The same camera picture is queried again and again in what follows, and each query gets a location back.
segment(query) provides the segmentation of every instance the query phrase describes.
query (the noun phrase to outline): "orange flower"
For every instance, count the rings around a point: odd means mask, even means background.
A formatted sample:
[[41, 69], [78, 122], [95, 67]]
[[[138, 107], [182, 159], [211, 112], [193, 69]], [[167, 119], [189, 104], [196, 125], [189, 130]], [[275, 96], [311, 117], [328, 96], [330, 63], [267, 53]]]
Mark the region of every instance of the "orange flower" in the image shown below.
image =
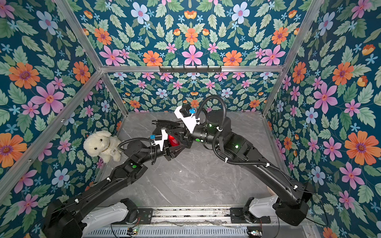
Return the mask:
[[252, 107], [252, 108], [256, 108], [257, 106], [259, 106], [259, 104], [260, 104], [261, 102], [259, 101], [259, 100], [253, 100], [253, 101], [251, 101], [250, 102], [250, 107]]
[[180, 35], [180, 33], [181, 33], [180, 29], [178, 29], [178, 28], [173, 31], [174, 35]]
[[289, 12], [288, 17], [293, 18], [297, 12], [298, 12], [297, 10], [292, 10], [291, 12]]
[[368, 78], [363, 75], [357, 80], [357, 85], [360, 87], [365, 87], [368, 84]]
[[203, 34], [203, 35], [209, 35], [210, 32], [209, 32], [208, 29], [204, 28], [204, 29], [202, 30], [202, 34]]
[[130, 105], [133, 107], [133, 108], [140, 108], [140, 102], [137, 102], [135, 100], [131, 100], [130, 101]]
[[198, 106], [199, 106], [199, 101], [197, 101], [197, 100], [192, 100], [192, 102], [190, 103], [190, 105], [191, 105], [192, 107], [198, 107]]
[[242, 62], [241, 58], [242, 54], [240, 52], [237, 53], [236, 50], [232, 50], [232, 52], [226, 53], [226, 57], [224, 57], [223, 61], [225, 62], [225, 66], [239, 66], [239, 63]]
[[304, 74], [306, 72], [306, 64], [304, 62], [299, 62], [298, 65], [295, 66], [294, 72], [292, 73], [294, 83], [300, 83], [300, 81], [303, 81]]
[[189, 28], [188, 32], [185, 33], [186, 41], [191, 45], [194, 45], [194, 43], [198, 41], [198, 36], [199, 34], [196, 32], [194, 28]]
[[280, 45], [283, 41], [286, 40], [286, 37], [288, 36], [288, 29], [287, 28], [279, 28], [279, 30], [276, 30], [274, 32], [274, 35], [272, 36], [271, 40], [273, 44]]
[[286, 138], [285, 138], [285, 141], [283, 142], [283, 145], [285, 145], [285, 148], [286, 148], [287, 150], [290, 150], [291, 147], [292, 147], [292, 141], [291, 141], [291, 139], [288, 138], [288, 137], [286, 137]]
[[99, 42], [102, 42], [102, 44], [111, 45], [112, 39], [110, 33], [108, 33], [106, 30], [103, 30], [103, 28], [96, 28], [94, 35], [97, 37]]
[[28, 63], [23, 64], [19, 62], [16, 68], [10, 67], [9, 72], [11, 72], [9, 78], [12, 81], [16, 81], [14, 84], [20, 88], [24, 86], [25, 89], [31, 89], [32, 86], [37, 85], [36, 82], [40, 81], [40, 77], [37, 76], [40, 73]]
[[15, 135], [12, 138], [10, 133], [0, 134], [0, 163], [3, 168], [11, 167], [13, 160], [18, 161], [23, 151], [26, 151], [26, 143], [21, 143], [24, 139]]
[[74, 63], [75, 68], [73, 68], [73, 73], [75, 73], [75, 78], [81, 83], [86, 83], [89, 80], [90, 72], [87, 65], [84, 65], [82, 61]]
[[159, 57], [157, 52], [154, 53], [152, 50], [149, 50], [148, 53], [144, 53], [143, 56], [143, 61], [147, 66], [162, 66], [163, 59]]
[[324, 227], [323, 236], [324, 238], [337, 238], [336, 233], [334, 233], [329, 227]]
[[345, 148], [349, 149], [347, 155], [359, 165], [364, 165], [364, 160], [368, 165], [376, 163], [375, 157], [381, 157], [381, 148], [375, 136], [368, 137], [365, 131], [359, 131], [357, 135], [352, 132], [348, 136], [349, 141], [345, 141]]
[[372, 53], [375, 49], [376, 49], [376, 47], [374, 45], [366, 45], [362, 49], [362, 54], [368, 55], [368, 54]]
[[197, 12], [196, 11], [185, 11], [184, 16], [186, 19], [195, 19], [197, 16]]
[[119, 131], [121, 124], [122, 124], [122, 121], [119, 121], [119, 122], [117, 123], [117, 131]]
[[93, 18], [93, 14], [91, 12], [89, 12], [88, 10], [84, 11], [83, 13], [85, 14], [85, 16], [87, 16], [88, 19]]
[[351, 63], [345, 62], [345, 64], [341, 63], [337, 67], [338, 69], [335, 69], [333, 71], [334, 76], [332, 77], [333, 81], [336, 85], [345, 85], [347, 83], [347, 80], [350, 80], [353, 76], [352, 72], [354, 71], [353, 66], [350, 66]]

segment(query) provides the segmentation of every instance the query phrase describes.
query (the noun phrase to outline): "white plastic mount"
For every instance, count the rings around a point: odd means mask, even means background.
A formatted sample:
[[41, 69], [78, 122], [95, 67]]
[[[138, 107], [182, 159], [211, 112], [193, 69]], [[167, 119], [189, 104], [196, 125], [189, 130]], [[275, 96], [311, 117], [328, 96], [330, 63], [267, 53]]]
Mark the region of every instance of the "white plastic mount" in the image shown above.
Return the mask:
[[180, 112], [180, 109], [182, 106], [178, 106], [176, 110], [174, 111], [174, 114], [178, 119], [181, 119], [184, 122], [184, 125], [188, 128], [190, 133], [193, 133], [193, 130], [197, 124], [200, 124], [200, 120], [197, 121], [194, 113], [192, 113], [189, 117], [183, 117], [183, 115]]

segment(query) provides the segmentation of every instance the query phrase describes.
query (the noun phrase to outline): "white plush dog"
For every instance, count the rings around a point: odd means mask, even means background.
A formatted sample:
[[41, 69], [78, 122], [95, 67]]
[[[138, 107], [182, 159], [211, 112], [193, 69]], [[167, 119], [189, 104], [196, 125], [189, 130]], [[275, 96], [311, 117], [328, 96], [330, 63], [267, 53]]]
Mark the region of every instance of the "white plush dog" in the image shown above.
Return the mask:
[[111, 136], [108, 131], [96, 131], [83, 142], [83, 148], [89, 156], [99, 156], [103, 162], [108, 163], [111, 158], [114, 161], [120, 161], [121, 151], [118, 150], [118, 145], [121, 141]]

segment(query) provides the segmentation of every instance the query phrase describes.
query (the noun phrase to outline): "gray marble surface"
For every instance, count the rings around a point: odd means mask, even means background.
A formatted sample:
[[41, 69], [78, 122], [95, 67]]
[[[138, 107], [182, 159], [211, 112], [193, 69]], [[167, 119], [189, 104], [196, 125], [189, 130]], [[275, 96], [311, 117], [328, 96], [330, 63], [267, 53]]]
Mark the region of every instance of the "gray marble surface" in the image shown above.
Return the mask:
[[[261, 116], [256, 112], [229, 112], [232, 130], [247, 138], [273, 164], [278, 165], [263, 127]], [[120, 140], [148, 137], [155, 129], [152, 120], [177, 120], [173, 113], [130, 113], [119, 134]], [[110, 161], [102, 179], [126, 160]], [[130, 198], [138, 206], [194, 206], [194, 205], [244, 205], [249, 197], [270, 196], [267, 186], [253, 174], [239, 166], [219, 160], [211, 150], [194, 142], [191, 149], [167, 161], [157, 159], [154, 165], [146, 162], [146, 173], [132, 185], [118, 191], [101, 206]]]

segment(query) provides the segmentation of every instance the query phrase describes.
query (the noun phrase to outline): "red light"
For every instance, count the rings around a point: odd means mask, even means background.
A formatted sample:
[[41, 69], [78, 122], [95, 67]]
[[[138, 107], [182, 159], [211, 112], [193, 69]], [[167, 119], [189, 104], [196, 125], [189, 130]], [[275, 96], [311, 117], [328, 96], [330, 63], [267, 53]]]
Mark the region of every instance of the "red light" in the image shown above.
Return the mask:
[[178, 140], [176, 140], [173, 136], [171, 135], [168, 135], [168, 140], [169, 140], [169, 144], [171, 146], [178, 146], [180, 145], [180, 142]]

